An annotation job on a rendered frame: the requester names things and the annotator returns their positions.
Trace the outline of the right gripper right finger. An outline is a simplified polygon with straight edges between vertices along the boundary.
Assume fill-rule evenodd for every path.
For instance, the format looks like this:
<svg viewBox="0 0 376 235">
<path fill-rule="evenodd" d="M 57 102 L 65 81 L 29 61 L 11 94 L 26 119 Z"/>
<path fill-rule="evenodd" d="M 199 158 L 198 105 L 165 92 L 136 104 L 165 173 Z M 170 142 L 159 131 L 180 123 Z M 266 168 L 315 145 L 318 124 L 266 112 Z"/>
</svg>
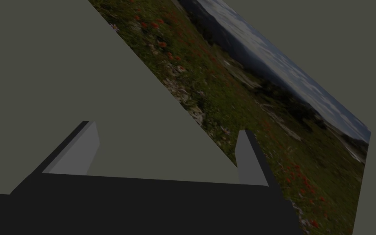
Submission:
<svg viewBox="0 0 376 235">
<path fill-rule="evenodd" d="M 239 131 L 235 157 L 241 184 L 279 187 L 252 131 Z"/>
</svg>

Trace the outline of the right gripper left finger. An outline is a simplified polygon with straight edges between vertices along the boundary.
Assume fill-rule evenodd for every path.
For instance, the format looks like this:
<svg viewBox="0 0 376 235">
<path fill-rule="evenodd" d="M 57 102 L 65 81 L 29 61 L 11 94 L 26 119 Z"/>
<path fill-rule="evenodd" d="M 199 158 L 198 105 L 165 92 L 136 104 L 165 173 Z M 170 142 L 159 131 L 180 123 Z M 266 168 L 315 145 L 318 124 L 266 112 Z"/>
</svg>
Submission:
<svg viewBox="0 0 376 235">
<path fill-rule="evenodd" d="M 100 146 L 95 121 L 82 121 L 31 173 L 86 175 Z"/>
</svg>

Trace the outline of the landscape picture with red flowers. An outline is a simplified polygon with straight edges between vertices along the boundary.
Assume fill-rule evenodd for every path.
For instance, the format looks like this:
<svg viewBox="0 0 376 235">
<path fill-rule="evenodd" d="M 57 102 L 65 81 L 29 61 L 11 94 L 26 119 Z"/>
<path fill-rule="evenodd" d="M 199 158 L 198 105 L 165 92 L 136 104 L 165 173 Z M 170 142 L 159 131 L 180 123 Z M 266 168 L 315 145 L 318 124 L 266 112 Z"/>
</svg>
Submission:
<svg viewBox="0 0 376 235">
<path fill-rule="evenodd" d="M 88 0 L 225 155 L 250 130 L 304 235 L 352 235 L 370 130 L 223 0 Z"/>
</svg>

